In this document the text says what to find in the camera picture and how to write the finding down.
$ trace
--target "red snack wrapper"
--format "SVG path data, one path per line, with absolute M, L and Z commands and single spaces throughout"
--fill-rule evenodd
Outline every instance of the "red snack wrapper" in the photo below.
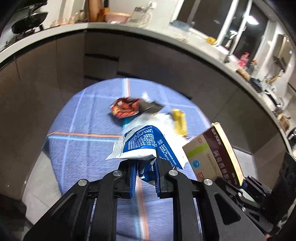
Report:
M 139 102 L 140 100 L 135 98 L 119 98 L 110 105 L 110 109 L 115 117 L 122 119 L 138 114 Z

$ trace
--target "yellow sponge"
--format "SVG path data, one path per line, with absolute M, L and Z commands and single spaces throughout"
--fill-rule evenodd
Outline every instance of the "yellow sponge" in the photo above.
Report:
M 179 109 L 172 109 L 173 119 L 175 121 L 175 131 L 179 135 L 185 136 L 187 134 L 187 123 L 185 113 Z

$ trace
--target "pink bowl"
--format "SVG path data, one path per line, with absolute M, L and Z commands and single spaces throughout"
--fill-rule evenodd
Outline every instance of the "pink bowl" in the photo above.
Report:
M 109 23 L 112 21 L 116 21 L 116 22 L 125 23 L 131 15 L 128 13 L 122 13 L 122 12 L 107 12 L 104 14 L 104 16 L 105 16 L 105 22 Z

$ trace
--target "green stripe on box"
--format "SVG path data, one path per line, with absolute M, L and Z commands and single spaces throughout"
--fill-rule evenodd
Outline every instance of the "green stripe on box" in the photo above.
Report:
M 187 156 L 187 158 L 193 157 L 193 156 L 195 156 L 196 154 L 201 153 L 201 152 L 203 152 L 204 150 L 207 150 L 207 149 L 209 149 L 209 148 L 210 148 L 210 147 L 209 147 L 209 145 L 208 145 L 207 143 L 202 144 L 202 145 L 196 147 L 194 150 L 192 150 L 192 151 L 186 153 L 186 156 Z

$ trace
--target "brown box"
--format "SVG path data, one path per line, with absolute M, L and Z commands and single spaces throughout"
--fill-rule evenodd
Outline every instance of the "brown box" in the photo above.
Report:
M 242 185 L 244 175 L 220 123 L 214 123 L 183 150 L 199 181 L 222 177 L 235 186 Z

